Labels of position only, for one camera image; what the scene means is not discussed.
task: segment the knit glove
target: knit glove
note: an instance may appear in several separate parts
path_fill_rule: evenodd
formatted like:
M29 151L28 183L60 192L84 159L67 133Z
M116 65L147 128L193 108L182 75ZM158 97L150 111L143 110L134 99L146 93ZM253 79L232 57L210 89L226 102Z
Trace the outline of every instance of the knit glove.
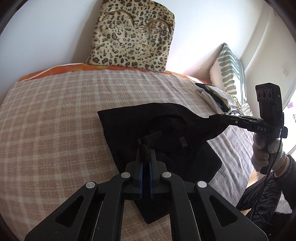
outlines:
M268 166L268 157L269 153L276 153L279 148L280 140L276 139L274 142L268 145L267 149L268 152L263 150L265 147L265 142L267 140L266 136L260 135L255 133L253 136L253 155L252 155L252 164L255 167L256 171L260 171L262 167ZM273 171L277 171L281 168L281 166L284 164L286 159L286 154L283 152L283 143L281 143L281 147L279 149L278 156L276 158L276 161L274 162L274 165L272 166Z

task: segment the leopard print cushion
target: leopard print cushion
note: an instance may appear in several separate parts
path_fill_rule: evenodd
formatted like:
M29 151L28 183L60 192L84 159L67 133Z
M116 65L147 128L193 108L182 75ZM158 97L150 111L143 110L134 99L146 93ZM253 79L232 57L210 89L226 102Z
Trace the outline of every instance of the leopard print cushion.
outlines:
M96 23L90 64L163 72L175 16L150 0L104 0Z

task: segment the black cable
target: black cable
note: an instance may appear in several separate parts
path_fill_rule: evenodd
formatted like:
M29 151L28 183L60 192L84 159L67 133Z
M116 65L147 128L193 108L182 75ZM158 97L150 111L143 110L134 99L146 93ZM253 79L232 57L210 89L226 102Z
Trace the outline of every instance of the black cable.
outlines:
M278 156L278 154L279 154L279 150L280 150L280 148L281 148L281 142L282 142L282 138L283 138L283 129L284 129L284 126L283 126L282 129L281 129L281 136L280 136L280 142L279 142L278 150L277 150L277 152L276 152L276 155L275 155L275 157L274 157L274 159L273 159L273 161L272 161L272 164L271 164L270 168L267 169L267 173L266 173L266 176L265 176L265 182L264 182L263 188L262 188L262 190L261 190L261 193L260 193L258 199L257 199L256 202L255 202L255 212L257 212L257 214L260 216L260 218L263 220L264 223L266 223L267 225L271 225L271 226L273 226L273 225L270 224L269 222L265 221L264 218L261 216L261 214L258 212L258 210L257 210L257 204L258 204L258 202L259 202L259 200L260 200L260 198L261 198L261 196L262 196L262 194L263 194L263 192L264 192L265 186L266 186L266 184L267 184L268 176L269 176L269 174L270 174L270 172L271 172L271 169L272 169L272 167L273 167L273 165L274 165L274 163L275 163L275 161L276 161L276 159L277 159L277 156Z

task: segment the wall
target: wall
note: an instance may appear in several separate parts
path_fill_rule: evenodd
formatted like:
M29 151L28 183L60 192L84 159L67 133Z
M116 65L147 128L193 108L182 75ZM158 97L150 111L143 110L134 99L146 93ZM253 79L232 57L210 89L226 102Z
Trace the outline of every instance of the wall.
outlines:
M254 36L262 32L262 22L266 22L260 42L254 51L249 64L246 67L247 102L253 114L259 114L255 85L271 82L281 88L283 106L285 107L291 98L296 82L296 43L285 26L281 18L274 10L264 4L264 9L268 9L268 20L266 17L260 18L258 28L254 31ZM266 16L266 11L262 11L262 16ZM250 44L243 54L243 60L247 63L247 52L254 47L250 47L257 40L250 40Z
M102 0L30 0L0 35L0 103L23 75L85 62ZM209 81L226 42L240 58L263 0L159 0L176 17L167 70Z

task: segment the triangular cutout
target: triangular cutout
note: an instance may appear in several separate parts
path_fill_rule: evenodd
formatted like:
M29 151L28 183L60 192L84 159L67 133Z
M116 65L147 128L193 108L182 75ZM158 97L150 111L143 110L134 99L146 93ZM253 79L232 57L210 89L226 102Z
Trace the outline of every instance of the triangular cutout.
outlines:
M71 228L82 202L83 196L79 196L65 211L57 216L55 221L67 228Z
M209 199L222 227L226 227L227 225L237 221L237 217L217 198L215 198L214 196L210 196Z

